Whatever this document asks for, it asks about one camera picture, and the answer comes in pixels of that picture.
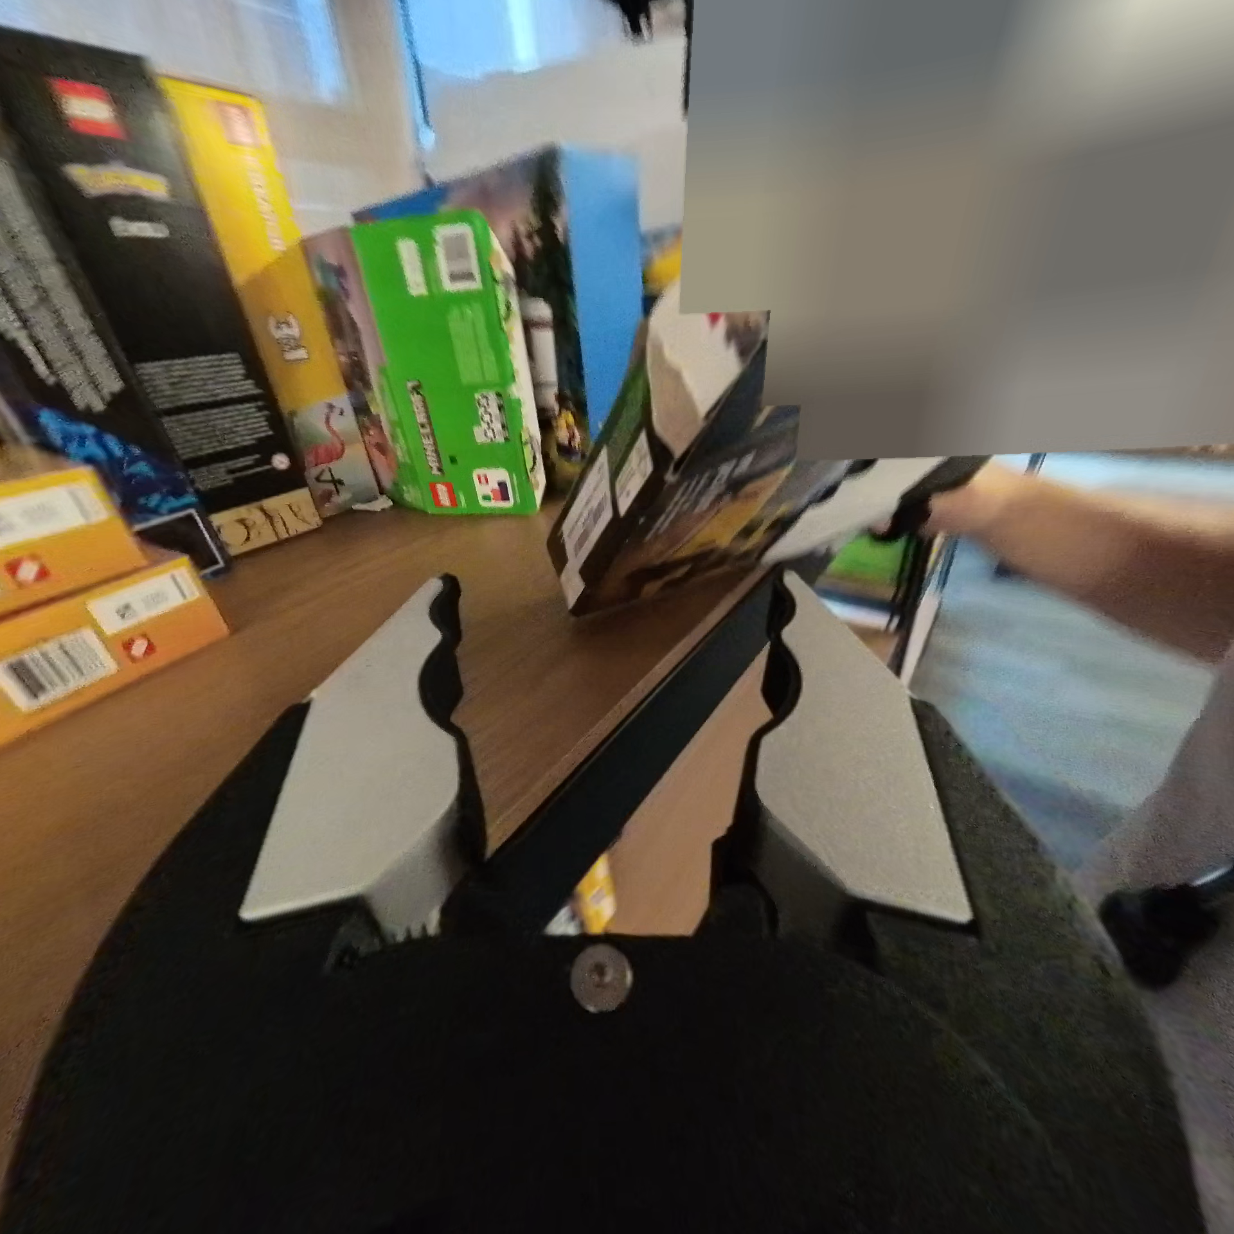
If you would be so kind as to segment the small black yellow toy box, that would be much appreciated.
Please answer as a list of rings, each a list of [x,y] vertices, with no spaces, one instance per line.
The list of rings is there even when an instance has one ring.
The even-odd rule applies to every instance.
[[[547,537],[569,616],[741,570],[782,533],[798,412],[763,403],[767,337],[763,311],[655,302]]]

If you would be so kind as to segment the black bat logo toy box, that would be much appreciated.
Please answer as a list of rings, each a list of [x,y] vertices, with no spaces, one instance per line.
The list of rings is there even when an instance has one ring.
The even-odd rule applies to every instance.
[[[1,440],[91,467],[128,528],[214,579],[231,559],[137,390],[14,138],[1,133]]]

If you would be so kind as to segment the wooden desk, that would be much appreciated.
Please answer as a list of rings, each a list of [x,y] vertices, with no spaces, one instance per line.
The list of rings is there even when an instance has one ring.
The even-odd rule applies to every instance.
[[[334,517],[211,585],[229,638],[1,752],[1,1161],[56,1022],[133,888],[269,724],[424,581],[460,583],[457,720],[493,845],[752,586],[717,577],[570,619],[547,559],[552,518]]]

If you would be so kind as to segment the blue toy box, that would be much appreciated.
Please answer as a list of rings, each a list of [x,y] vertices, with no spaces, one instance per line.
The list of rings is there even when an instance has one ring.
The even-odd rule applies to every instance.
[[[356,225],[477,212],[510,260],[536,406],[558,452],[585,454],[640,322],[638,164],[548,144],[352,212]]]

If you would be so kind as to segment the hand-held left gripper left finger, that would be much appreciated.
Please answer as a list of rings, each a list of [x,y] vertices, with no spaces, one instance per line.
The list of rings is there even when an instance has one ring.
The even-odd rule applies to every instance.
[[[244,924],[352,908],[381,943],[436,935],[449,895],[486,856],[466,735],[460,583],[422,585],[306,702]]]

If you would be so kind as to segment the green toy box white edge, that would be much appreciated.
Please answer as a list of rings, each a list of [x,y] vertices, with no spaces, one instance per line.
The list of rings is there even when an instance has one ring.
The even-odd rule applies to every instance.
[[[532,517],[547,489],[514,269],[473,210],[350,227],[381,359],[391,500],[429,517]]]

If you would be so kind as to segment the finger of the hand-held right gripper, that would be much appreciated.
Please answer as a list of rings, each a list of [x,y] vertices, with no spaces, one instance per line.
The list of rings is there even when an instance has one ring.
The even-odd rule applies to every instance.
[[[828,563],[855,537],[886,528],[903,495],[929,473],[929,458],[879,458],[864,473],[844,476],[771,546],[771,566]]]

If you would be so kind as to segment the yellow flamingo toy box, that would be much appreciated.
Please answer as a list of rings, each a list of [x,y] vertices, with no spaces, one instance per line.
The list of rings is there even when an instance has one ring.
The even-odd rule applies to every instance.
[[[214,85],[168,76],[157,83],[317,515],[380,496],[264,107]]]

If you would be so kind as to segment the black toy box yellow logo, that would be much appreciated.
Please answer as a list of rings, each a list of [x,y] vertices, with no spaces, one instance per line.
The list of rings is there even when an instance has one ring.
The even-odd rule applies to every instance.
[[[1,116],[231,555],[321,528],[178,124],[132,54],[1,30]]]

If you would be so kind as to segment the person's right forearm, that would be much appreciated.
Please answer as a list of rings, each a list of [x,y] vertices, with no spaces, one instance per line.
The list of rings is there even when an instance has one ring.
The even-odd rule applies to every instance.
[[[1028,583],[1208,665],[1232,649],[1232,507],[1083,491],[984,465],[929,502]]]

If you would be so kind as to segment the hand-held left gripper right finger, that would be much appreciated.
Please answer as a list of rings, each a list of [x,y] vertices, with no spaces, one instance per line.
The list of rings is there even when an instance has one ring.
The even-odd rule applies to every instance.
[[[850,908],[971,928],[973,906],[908,693],[795,574],[769,653],[785,711],[758,741],[750,867],[785,928]]]

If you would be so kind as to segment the orange toy box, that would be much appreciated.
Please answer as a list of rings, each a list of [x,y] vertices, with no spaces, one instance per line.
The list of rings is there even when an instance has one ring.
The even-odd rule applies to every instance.
[[[141,570],[1,621],[1,746],[223,642],[194,564],[148,548]]]
[[[1,449],[3,619],[144,564],[144,548],[89,465]]]

